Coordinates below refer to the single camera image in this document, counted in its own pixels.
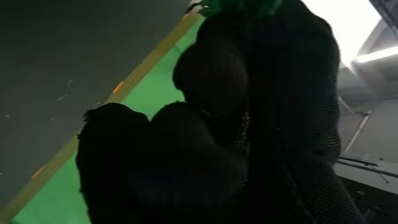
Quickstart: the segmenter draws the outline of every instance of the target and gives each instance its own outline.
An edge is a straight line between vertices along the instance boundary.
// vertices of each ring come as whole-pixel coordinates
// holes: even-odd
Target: green screen
[[[123,104],[146,113],[149,118],[165,104],[183,100],[181,92],[172,85],[172,69],[181,52],[195,41],[201,23],[203,19],[190,28],[123,101]],[[89,224],[78,187],[78,171],[73,157],[14,217],[12,224]]]

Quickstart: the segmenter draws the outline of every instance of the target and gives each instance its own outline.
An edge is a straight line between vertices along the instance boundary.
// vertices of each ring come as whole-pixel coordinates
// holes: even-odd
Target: green wall
[[[123,104],[153,117],[165,104],[183,100],[172,85],[172,68],[183,50],[195,41],[203,19],[195,23],[160,63],[156,64]],[[78,192],[78,171],[75,157],[64,164],[39,193],[36,194],[12,224],[87,224],[87,208]]]

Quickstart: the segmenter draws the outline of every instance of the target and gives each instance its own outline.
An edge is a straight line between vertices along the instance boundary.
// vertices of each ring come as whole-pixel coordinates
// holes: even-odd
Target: ceiling light
[[[396,54],[398,54],[398,47],[393,47],[393,48],[389,48],[382,51],[377,51],[377,52],[359,56],[357,57],[357,62],[366,63],[366,62],[375,61],[375,60],[378,60],[378,59],[382,59],[382,58],[386,58],[386,57],[389,57]]]

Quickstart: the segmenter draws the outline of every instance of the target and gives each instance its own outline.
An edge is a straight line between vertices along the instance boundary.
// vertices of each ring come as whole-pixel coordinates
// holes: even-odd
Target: person
[[[174,69],[185,102],[153,120],[85,114],[76,166],[98,223],[364,223],[339,156],[332,30],[300,1],[213,15]]]

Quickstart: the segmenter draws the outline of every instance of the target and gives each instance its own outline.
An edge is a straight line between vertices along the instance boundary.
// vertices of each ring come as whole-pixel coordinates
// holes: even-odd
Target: gray wall
[[[82,115],[165,38],[188,0],[0,3],[0,209]]]
[[[398,163],[398,100],[378,104],[350,152]]]

